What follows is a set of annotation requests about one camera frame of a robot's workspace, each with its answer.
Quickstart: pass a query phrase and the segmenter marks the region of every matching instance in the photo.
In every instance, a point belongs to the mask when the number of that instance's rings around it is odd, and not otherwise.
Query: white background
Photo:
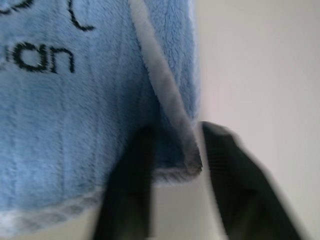
[[[197,0],[201,120],[229,127],[320,240],[320,1]],[[220,240],[206,170],[155,190],[158,240]],[[88,240],[95,212],[17,240]]]

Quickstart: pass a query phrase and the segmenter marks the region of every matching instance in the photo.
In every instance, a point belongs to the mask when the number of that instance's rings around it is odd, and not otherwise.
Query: embroidered lettering
[[[32,66],[26,64],[22,59],[23,51],[36,51],[39,54],[40,62],[37,63],[37,66]],[[28,72],[42,72],[47,69],[48,59],[47,59],[47,51],[46,45],[41,44],[39,49],[28,42],[18,43],[12,53],[14,63],[21,69],[24,69]]]
[[[52,67],[50,69],[52,73],[55,73],[55,74],[57,73],[56,54],[58,53],[66,53],[69,55],[69,70],[71,73],[75,72],[74,55],[72,52],[70,52],[65,48],[55,48],[53,46],[50,47],[50,52],[51,52],[51,63],[52,63]]]
[[[93,29],[95,29],[95,27],[91,25],[87,25],[87,26],[80,25],[80,23],[76,19],[76,16],[73,10],[73,0],[69,0],[68,2],[68,11],[71,15],[71,22],[77,29],[80,29],[84,32],[92,31]]]
[[[25,57],[28,55],[24,54],[25,51],[31,51],[33,52],[33,54],[38,55],[38,61],[34,64],[26,61],[27,58]],[[19,42],[12,48],[12,50],[10,50],[8,46],[5,46],[4,56],[3,58],[0,58],[0,71],[4,71],[6,69],[7,63],[13,62],[20,69],[28,72],[48,73],[49,71],[49,73],[57,74],[57,56],[59,54],[66,54],[68,56],[68,69],[71,73],[74,73],[75,57],[71,51],[64,47],[46,46],[45,44],[40,44],[39,46],[37,46],[29,42]]]
[[[12,13],[12,10],[15,12],[18,12],[19,9],[30,8],[30,6],[33,4],[33,2],[34,2],[34,0],[24,0],[16,5],[10,6],[9,9],[0,10],[0,16],[1,15],[9,15]]]

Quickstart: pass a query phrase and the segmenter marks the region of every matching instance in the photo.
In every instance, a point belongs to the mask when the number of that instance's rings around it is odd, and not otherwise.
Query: white wall
[[[320,239],[320,1],[198,0],[202,118],[228,126]]]

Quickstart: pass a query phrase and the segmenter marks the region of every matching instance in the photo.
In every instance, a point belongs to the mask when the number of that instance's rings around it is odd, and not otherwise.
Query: blue fleece towel
[[[162,133],[156,182],[199,174],[191,6],[0,0],[0,235],[96,205],[127,140],[148,124]]]

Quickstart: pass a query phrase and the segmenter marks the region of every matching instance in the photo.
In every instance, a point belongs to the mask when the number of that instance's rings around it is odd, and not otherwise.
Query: blue towel
[[[199,174],[192,15],[187,0],[0,0],[0,236],[96,206],[149,124],[155,182]]]

